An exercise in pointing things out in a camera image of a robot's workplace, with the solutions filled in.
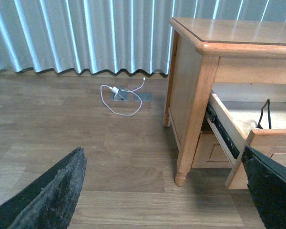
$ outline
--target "floor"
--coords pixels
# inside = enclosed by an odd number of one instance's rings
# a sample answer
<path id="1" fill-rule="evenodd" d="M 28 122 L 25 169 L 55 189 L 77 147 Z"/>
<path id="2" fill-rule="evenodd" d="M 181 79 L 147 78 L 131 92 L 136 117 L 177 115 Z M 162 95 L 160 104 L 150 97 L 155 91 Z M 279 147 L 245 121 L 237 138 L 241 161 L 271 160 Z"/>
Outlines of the floor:
<path id="1" fill-rule="evenodd" d="M 142 73 L 0 73 L 0 204 L 74 148 L 88 159 L 81 196 L 69 229 L 263 229 L 247 190 L 226 190 L 228 169 L 193 169 L 174 184 L 177 146 L 162 126 L 167 80 L 147 78 L 153 93 L 138 114 L 113 114 L 100 86 L 135 89 Z M 110 101 L 117 112 L 138 107 Z"/>

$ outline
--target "charger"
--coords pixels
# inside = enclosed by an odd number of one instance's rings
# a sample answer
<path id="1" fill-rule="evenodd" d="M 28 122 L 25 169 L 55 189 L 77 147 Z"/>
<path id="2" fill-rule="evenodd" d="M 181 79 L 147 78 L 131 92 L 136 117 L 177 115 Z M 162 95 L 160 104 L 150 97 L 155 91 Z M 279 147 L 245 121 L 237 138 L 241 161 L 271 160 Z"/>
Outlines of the charger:
<path id="1" fill-rule="evenodd" d="M 141 107 L 142 107 L 142 99 L 141 99 L 136 93 L 134 93 L 134 92 L 137 91 L 137 90 L 139 90 L 140 88 L 142 88 L 143 85 L 144 85 L 144 82 L 145 82 L 145 77 L 143 78 L 143 83 L 142 83 L 142 85 L 141 85 L 140 87 L 138 87 L 138 88 L 132 90 L 132 91 L 129 90 L 129 89 L 127 89 L 127 88 L 121 89 L 121 91 L 123 91 L 123 92 L 130 92 L 130 93 L 134 94 L 134 95 L 137 96 L 137 97 L 139 98 L 139 100 L 140 100 L 140 106 L 139 106 L 139 108 L 138 108 L 135 112 L 133 112 L 132 114 L 127 114 L 127 115 L 126 115 L 126 114 L 121 114 L 121 113 L 115 112 L 115 111 L 114 111 L 113 109 L 111 109 L 111 108 L 107 105 L 107 103 L 104 101 L 103 93 L 102 93 L 102 88 L 103 88 L 103 87 L 108 87 L 113 93 L 118 94 L 119 89 L 116 88 L 116 87 L 110 87 L 110 86 L 107 86 L 107 85 L 104 85 L 104 84 L 100 87 L 101 98 L 102 98 L 103 104 L 105 104 L 105 106 L 107 106 L 107 107 L 109 108 L 109 110 L 111 110 L 111 111 L 112 111 L 113 113 L 115 113 L 116 115 L 122 115 L 122 116 L 133 116 L 133 115 L 135 115 L 135 114 L 141 109 Z"/>

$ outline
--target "black cable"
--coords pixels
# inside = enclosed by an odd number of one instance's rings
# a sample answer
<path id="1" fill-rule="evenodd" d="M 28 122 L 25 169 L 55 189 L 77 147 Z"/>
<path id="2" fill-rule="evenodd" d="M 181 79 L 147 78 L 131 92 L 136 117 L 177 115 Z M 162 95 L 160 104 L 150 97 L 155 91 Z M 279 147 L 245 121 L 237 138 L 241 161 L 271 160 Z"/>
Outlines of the black cable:
<path id="1" fill-rule="evenodd" d="M 259 129 L 263 129 L 262 126 L 261 126 L 261 121 L 262 121 L 262 118 L 263 118 L 263 114 L 264 114 L 264 111 L 263 109 L 267 106 L 267 109 L 268 109 L 268 125 L 269 125 L 269 129 L 271 129 L 271 117 L 270 117 L 270 99 L 267 99 L 265 105 L 262 107 L 261 109 L 261 116 L 258 120 L 258 124 L 257 124 L 257 128 Z"/>

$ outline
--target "drawer slide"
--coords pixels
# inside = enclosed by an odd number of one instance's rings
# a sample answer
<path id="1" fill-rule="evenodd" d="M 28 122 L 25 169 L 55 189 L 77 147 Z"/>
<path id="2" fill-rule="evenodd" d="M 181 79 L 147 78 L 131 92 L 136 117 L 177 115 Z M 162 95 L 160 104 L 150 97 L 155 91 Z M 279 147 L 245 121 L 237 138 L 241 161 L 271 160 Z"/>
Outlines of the drawer slide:
<path id="1" fill-rule="evenodd" d="M 225 141 L 225 144 L 227 145 L 228 149 L 230 150 L 233 158 L 237 159 L 237 157 L 239 155 L 239 151 L 236 148 L 232 139 L 230 138 L 229 134 L 227 133 L 227 131 L 225 130 L 225 128 L 223 127 L 223 125 L 219 121 L 218 116 L 216 114 L 216 111 L 213 109 L 213 107 L 210 104 L 208 104 L 208 106 L 206 108 L 205 115 L 216 126 L 218 132 L 220 133 L 221 137 Z"/>

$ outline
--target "white curtain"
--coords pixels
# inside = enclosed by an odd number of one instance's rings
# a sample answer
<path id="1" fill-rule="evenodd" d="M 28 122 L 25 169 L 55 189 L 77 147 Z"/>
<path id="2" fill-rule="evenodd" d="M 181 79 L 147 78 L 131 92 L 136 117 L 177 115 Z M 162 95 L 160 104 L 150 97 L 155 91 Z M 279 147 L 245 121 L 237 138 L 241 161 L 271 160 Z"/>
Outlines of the white curtain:
<path id="1" fill-rule="evenodd" d="M 167 74 L 172 16 L 286 21 L 286 0 L 0 0 L 0 70 Z"/>

